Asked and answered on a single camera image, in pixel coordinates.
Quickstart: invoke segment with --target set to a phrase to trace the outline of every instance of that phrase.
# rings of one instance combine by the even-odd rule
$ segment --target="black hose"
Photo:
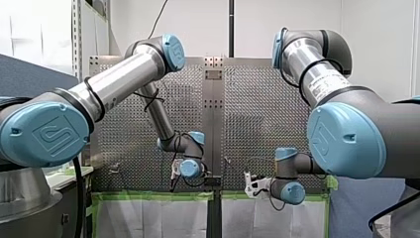
[[[77,218],[76,218],[76,230],[74,238],[81,237],[81,228],[83,226],[84,216],[84,184],[83,176],[81,175],[81,166],[78,158],[73,159],[74,171],[76,172],[76,189],[77,189]]]
[[[396,203],[395,205],[392,205],[392,206],[390,206],[390,207],[388,207],[388,208],[386,208],[386,209],[384,209],[384,211],[382,211],[382,212],[380,212],[380,213],[378,213],[376,216],[374,216],[373,218],[371,218],[369,221],[368,221],[368,228],[371,230],[371,231],[373,231],[373,224],[377,221],[377,219],[379,219],[380,217],[382,217],[382,216],[384,216],[384,215],[386,215],[386,214],[388,214],[388,213],[390,213],[390,212],[392,212],[392,211],[394,211],[394,210],[396,210],[396,209],[398,209],[398,208],[400,208],[400,207],[402,207],[402,206],[404,206],[404,205],[406,205],[406,204],[408,204],[408,203],[410,203],[410,202],[412,202],[412,201],[414,201],[415,199],[417,199],[418,197],[420,196],[420,192],[417,192],[417,193],[415,193],[414,195],[412,195],[412,196],[410,196],[410,197],[408,197],[408,198],[405,198],[404,200],[401,200],[401,201],[399,201],[398,203]]]
[[[235,56],[235,0],[229,0],[229,58]]]

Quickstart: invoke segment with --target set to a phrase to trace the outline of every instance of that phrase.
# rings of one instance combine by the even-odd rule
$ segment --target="perforated metal panel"
[[[120,60],[92,57],[91,74],[99,73]],[[181,132],[201,131],[202,127],[203,70],[194,59],[188,62],[184,70],[170,73],[156,83],[158,96],[165,99],[164,106],[173,128]],[[142,99],[132,95],[111,110],[101,122],[97,138],[103,167],[96,172],[93,181],[95,190],[169,190],[173,153],[158,149],[158,135],[144,107]],[[187,188],[183,181],[178,183],[177,190]]]
[[[120,60],[93,57],[91,74]],[[213,79],[213,83],[208,83],[210,79],[205,76],[209,73],[207,62],[188,59],[184,70],[169,74],[157,82],[157,87],[159,96],[166,99],[164,106],[174,129],[182,132],[209,131],[209,127],[219,130],[208,139],[221,143],[221,152],[211,155],[214,161],[221,162],[213,165],[222,167],[223,189],[244,189],[243,171],[247,161],[253,174],[271,176],[277,147],[308,151],[305,130],[309,108],[301,101],[297,90],[285,84],[278,72],[270,67],[269,59],[223,59],[223,67],[218,65],[223,72],[222,78]],[[213,98],[218,100],[203,100],[208,97],[207,94],[203,97],[203,91],[207,94],[213,91]],[[203,110],[208,113],[211,105],[213,117],[222,119],[206,118],[208,125],[203,125]],[[169,190],[173,153],[158,150],[158,135],[144,106],[141,98],[132,95],[102,121],[97,145],[91,149],[92,154],[99,153],[103,161],[103,167],[97,170],[93,181],[95,190]],[[229,166],[223,163],[225,159],[230,161]],[[118,173],[112,174],[116,165],[119,165]],[[302,176],[300,180],[309,193],[324,192],[322,180],[312,176]],[[182,181],[177,188],[192,190]]]
[[[269,59],[226,59],[224,71],[224,189],[244,189],[247,161],[253,174],[271,177],[277,147],[308,151],[310,111],[297,89],[271,68]],[[300,181],[310,193],[325,188],[325,182],[313,176],[301,176]]]

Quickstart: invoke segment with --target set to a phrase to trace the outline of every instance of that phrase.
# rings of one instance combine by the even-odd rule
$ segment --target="white floor cover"
[[[324,238],[325,203],[278,212],[268,200],[224,200],[224,238]],[[207,201],[103,201],[98,238],[205,238]]]

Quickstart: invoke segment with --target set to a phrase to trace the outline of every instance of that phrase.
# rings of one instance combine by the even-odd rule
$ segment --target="white wall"
[[[135,41],[149,36],[163,0],[111,0],[111,54],[123,55]],[[228,1],[168,1],[154,36],[176,34],[189,57],[228,52]]]
[[[354,63],[351,82],[385,100],[411,96],[415,2],[343,0],[342,34]]]
[[[274,36],[283,27],[340,32],[341,4],[341,0],[237,0],[235,57],[270,59]]]
[[[163,0],[111,1],[111,54],[146,38]],[[228,0],[168,1],[155,36],[180,37],[189,57],[228,54]],[[235,57],[270,58],[274,35],[290,29],[340,30],[341,0],[236,1]]]

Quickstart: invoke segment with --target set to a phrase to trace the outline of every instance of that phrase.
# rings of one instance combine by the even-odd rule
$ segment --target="light blue joint cap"
[[[172,71],[180,71],[185,66],[185,52],[178,37],[171,34],[162,36],[164,57]]]
[[[77,157],[89,127],[83,115],[57,102],[28,105],[0,126],[0,150],[10,162],[32,168],[55,167]]]
[[[280,68],[280,50],[282,48],[281,35],[281,31],[275,34],[274,44],[272,46],[271,65],[274,68]]]
[[[201,167],[194,160],[187,159],[179,166],[181,175],[187,179],[195,179],[201,175]]]
[[[298,181],[287,183],[280,193],[282,201],[292,205],[298,205],[305,199],[305,188]]]
[[[190,131],[188,134],[200,145],[204,145],[205,135],[202,132]]]
[[[335,176],[368,179],[385,165],[386,147],[374,123],[357,108],[329,102],[315,108],[307,138],[316,163]]]
[[[285,148],[285,147],[279,147],[277,149],[275,149],[275,160],[276,161],[282,161],[282,160],[286,160],[286,159],[290,159],[293,158],[295,155],[297,155],[297,149],[290,147],[290,148]]]

